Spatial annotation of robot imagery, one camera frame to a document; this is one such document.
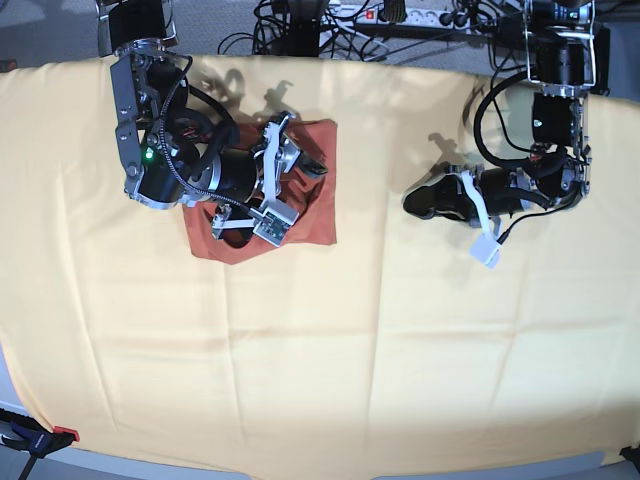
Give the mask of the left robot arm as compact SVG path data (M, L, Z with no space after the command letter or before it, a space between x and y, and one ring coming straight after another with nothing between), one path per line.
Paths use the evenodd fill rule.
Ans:
M586 103L597 84L596 6L592 1L526 1L521 37L511 46L526 64L504 80L493 78L479 104L472 133L482 163L449 165L408 190L403 210L421 220L436 217L477 228L471 255L492 268L519 223L575 208L590 192L591 150ZM535 86L532 144L518 158L501 158L487 146L482 123L506 90Z

